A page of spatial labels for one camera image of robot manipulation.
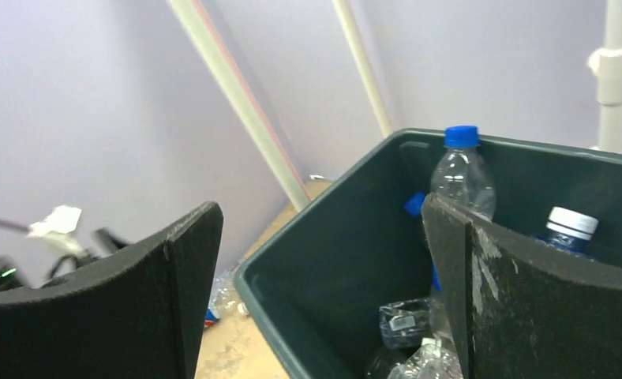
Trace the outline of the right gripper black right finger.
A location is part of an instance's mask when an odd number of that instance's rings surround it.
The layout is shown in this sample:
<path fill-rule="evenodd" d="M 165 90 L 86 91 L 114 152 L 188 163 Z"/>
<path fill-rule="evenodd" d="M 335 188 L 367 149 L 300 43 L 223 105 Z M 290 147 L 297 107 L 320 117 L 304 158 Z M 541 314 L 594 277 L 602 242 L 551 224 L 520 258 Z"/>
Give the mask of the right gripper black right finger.
<path fill-rule="evenodd" d="M 429 195 L 422 206 L 466 378 L 622 378 L 622 268 Z"/>

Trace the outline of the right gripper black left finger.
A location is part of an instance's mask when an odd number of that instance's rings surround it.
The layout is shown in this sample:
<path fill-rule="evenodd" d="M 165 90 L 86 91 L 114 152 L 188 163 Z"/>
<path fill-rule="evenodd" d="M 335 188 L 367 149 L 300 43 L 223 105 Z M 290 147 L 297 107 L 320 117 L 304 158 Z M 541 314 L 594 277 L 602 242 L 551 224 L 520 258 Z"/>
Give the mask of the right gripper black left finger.
<path fill-rule="evenodd" d="M 192 378 L 221 243 L 204 202 L 43 287 L 0 292 L 0 378 Z"/>

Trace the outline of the water bottle blue label cap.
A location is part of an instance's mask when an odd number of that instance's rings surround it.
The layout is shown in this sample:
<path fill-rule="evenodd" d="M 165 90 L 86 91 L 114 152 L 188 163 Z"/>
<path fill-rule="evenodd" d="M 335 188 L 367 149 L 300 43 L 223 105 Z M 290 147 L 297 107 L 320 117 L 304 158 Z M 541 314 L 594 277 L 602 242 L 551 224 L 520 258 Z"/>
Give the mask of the water bottle blue label cap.
<path fill-rule="evenodd" d="M 586 249 L 598 224 L 592 216 L 555 206 L 548 215 L 544 231 L 534 237 L 573 256 L 592 259 Z"/>

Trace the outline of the large pepsi bottle blue label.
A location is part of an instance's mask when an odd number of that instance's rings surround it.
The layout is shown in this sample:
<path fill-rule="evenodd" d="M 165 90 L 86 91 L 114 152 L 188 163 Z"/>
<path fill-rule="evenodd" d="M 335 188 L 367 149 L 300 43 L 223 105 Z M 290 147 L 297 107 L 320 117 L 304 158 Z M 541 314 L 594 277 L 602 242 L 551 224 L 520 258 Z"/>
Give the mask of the large pepsi bottle blue label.
<path fill-rule="evenodd" d="M 496 211 L 493 176 L 478 152 L 477 126 L 452 126 L 444 131 L 446 152 L 431 178 L 431 191 L 491 220 Z M 434 338 L 447 346 L 453 344 L 448 313 L 443 300 L 437 268 L 433 267 L 430 292 L 430 327 Z"/>

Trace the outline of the clear crushed bottle blue label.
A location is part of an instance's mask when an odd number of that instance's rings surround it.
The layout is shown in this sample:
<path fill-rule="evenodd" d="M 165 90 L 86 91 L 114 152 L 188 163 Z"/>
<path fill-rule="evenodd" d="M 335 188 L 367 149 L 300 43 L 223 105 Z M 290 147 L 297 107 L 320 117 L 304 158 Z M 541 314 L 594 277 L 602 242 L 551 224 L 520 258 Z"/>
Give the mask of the clear crushed bottle blue label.
<path fill-rule="evenodd" d="M 213 282 L 211 297 L 204 317 L 204 328 L 210 328 L 226 317 L 248 317 L 249 311 L 234 287 L 236 269 L 219 274 Z"/>

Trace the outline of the clear pocari sweat bottle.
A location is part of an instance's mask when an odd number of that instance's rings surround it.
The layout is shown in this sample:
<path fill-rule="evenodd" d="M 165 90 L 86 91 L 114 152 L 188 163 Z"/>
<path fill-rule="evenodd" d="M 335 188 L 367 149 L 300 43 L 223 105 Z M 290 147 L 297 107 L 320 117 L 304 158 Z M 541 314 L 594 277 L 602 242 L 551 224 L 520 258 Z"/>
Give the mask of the clear pocari sweat bottle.
<path fill-rule="evenodd" d="M 462 378 L 443 301 L 434 296 L 379 308 L 383 346 L 364 369 L 365 378 Z"/>

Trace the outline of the small pepsi bottle blue cap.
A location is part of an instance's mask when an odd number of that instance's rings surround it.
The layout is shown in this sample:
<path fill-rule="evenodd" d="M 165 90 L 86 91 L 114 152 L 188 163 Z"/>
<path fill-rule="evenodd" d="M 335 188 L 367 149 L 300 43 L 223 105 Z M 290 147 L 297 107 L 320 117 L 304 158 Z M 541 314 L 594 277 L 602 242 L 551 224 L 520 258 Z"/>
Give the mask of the small pepsi bottle blue cap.
<path fill-rule="evenodd" d="M 417 192 L 413 194 L 403 205 L 403 209 L 411 217 L 418 217 L 421 214 L 422 206 L 425 201 L 426 194 Z"/>

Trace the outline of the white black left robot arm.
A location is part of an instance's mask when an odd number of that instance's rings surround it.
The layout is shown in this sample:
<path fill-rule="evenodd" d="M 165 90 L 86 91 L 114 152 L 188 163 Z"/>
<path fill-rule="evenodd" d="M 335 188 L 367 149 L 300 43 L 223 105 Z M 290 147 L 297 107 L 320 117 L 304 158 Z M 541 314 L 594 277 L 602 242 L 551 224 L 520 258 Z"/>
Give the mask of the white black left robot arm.
<path fill-rule="evenodd" d="M 113 234 L 108 228 L 100 228 L 92 232 L 92 237 L 108 255 L 115 254 L 129 246 L 129 241 Z M 84 249 L 81 253 L 64 253 L 49 268 L 46 281 L 49 283 L 61 275 L 59 272 L 64 265 L 68 264 L 72 271 L 83 268 L 100 260 L 102 257 L 90 249 Z M 0 292 L 15 288 L 32 288 L 24 273 L 7 256 L 0 256 Z"/>

